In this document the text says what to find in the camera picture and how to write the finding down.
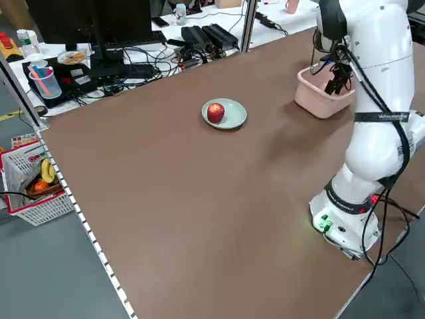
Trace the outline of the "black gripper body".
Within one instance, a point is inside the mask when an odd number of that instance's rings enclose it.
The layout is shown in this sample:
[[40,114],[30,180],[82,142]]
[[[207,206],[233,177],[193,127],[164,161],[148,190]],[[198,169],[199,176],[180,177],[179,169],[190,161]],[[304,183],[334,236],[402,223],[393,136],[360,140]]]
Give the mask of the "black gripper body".
[[349,57],[346,54],[346,47],[336,45],[329,53],[329,60],[333,63],[331,71],[336,79],[347,79],[352,77],[352,69],[349,65]]

